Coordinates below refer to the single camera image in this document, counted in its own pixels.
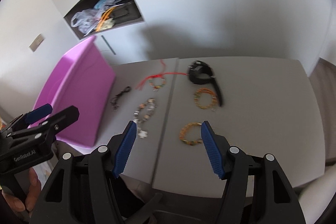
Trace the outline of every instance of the table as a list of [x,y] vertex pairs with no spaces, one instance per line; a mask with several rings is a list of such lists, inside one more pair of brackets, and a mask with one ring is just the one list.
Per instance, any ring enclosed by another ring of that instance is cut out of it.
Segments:
[[[164,62],[166,71],[187,72],[195,60],[174,58]],[[184,125],[204,120],[210,122],[215,133],[225,136],[231,145],[247,154],[262,157],[272,153],[293,187],[323,175],[325,147],[321,117],[299,61],[259,57],[200,60],[214,70],[224,98],[222,108],[212,112],[195,105],[193,92],[200,87],[212,89],[210,85],[194,85],[184,75],[166,75],[165,87],[157,92],[146,83],[142,91],[123,95],[117,111],[108,103],[93,148],[71,146],[87,154],[107,144],[113,135],[123,132],[137,106],[153,97],[159,107],[143,126],[148,137],[135,140],[123,173],[126,176],[172,193],[221,197],[225,181],[213,173],[204,146],[188,146],[179,140]],[[162,65],[159,60],[152,60],[113,69],[117,78],[109,98],[127,85],[135,87],[146,76],[159,73]],[[247,196],[252,195],[253,177],[249,177]]]
[[[195,60],[179,60],[177,70],[185,72]],[[293,187],[323,175],[321,117],[299,61],[258,57],[199,60],[213,68],[224,105],[215,112],[198,108],[193,92],[211,85],[199,86],[187,77],[175,76],[153,188],[192,196],[222,196],[225,181],[213,173],[204,145],[189,146],[179,140],[184,125],[206,120],[216,134],[245,153],[259,157],[272,153]],[[253,195],[252,182],[250,177],[247,196]]]
[[[165,59],[164,63],[166,64],[166,71],[175,71],[177,58]],[[165,75],[166,85],[157,92],[153,91],[148,82],[140,91],[134,90],[134,88],[141,80],[149,75],[158,74],[162,70],[162,64],[159,60],[123,64],[114,66],[113,70],[117,77],[112,86],[109,100],[128,85],[133,90],[124,94],[118,100],[120,107],[116,111],[107,102],[94,147],[87,149],[72,144],[69,145],[82,154],[91,153],[100,145],[106,145],[112,136],[124,131],[128,122],[133,120],[133,114],[140,104],[146,102],[148,98],[155,98],[158,108],[150,120],[142,127],[143,130],[148,131],[148,137],[141,139],[137,136],[123,172],[126,176],[151,183],[159,142],[163,133],[168,99],[173,84],[173,75]]]

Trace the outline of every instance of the human hand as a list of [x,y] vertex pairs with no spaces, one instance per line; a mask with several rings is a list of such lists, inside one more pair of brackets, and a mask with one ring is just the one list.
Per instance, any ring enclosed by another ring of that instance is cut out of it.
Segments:
[[39,181],[37,174],[32,167],[29,168],[29,182],[30,186],[25,204],[23,204],[22,201],[19,200],[17,197],[14,197],[12,195],[5,194],[4,192],[2,192],[2,195],[8,203],[9,207],[14,212],[23,212],[25,209],[27,209],[30,212],[29,216],[31,216],[32,210],[41,193],[41,182]]

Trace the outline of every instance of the red string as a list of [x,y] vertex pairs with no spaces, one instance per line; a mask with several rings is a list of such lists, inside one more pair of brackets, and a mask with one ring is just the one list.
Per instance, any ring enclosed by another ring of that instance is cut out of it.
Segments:
[[135,89],[139,89],[139,90],[142,90],[144,84],[146,83],[146,81],[149,79],[149,78],[162,78],[164,75],[188,75],[187,73],[183,73],[183,72],[164,72],[166,70],[166,64],[163,62],[162,59],[160,59],[160,62],[163,66],[163,69],[162,69],[162,72],[158,75],[150,75],[150,76],[147,76],[145,79],[143,79],[136,87]]

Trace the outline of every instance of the pink plastic bin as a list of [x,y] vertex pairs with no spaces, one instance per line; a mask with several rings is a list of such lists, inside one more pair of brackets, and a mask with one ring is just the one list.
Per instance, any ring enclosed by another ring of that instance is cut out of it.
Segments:
[[36,109],[49,103],[53,108],[52,114],[71,105],[77,107],[78,121],[56,137],[86,148],[95,144],[100,119],[116,77],[94,45],[94,40],[95,36],[91,36],[62,56],[34,105]]

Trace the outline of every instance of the blue ribbed rubber pad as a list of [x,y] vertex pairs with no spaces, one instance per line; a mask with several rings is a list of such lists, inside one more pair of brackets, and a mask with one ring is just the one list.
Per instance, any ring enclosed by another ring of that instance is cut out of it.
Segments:
[[124,171],[136,137],[137,125],[133,122],[120,144],[117,153],[115,154],[115,164],[112,170],[114,178],[119,177],[119,175]]
[[45,104],[27,114],[25,122],[28,124],[33,124],[34,122],[39,121],[40,119],[48,116],[53,111],[53,108],[49,104]]
[[202,140],[203,140],[205,149],[207,151],[213,172],[217,174],[220,179],[224,178],[225,172],[223,169],[222,155],[219,152],[216,142],[214,138],[212,137],[205,123],[202,123],[202,126],[201,126],[201,136],[202,136]]

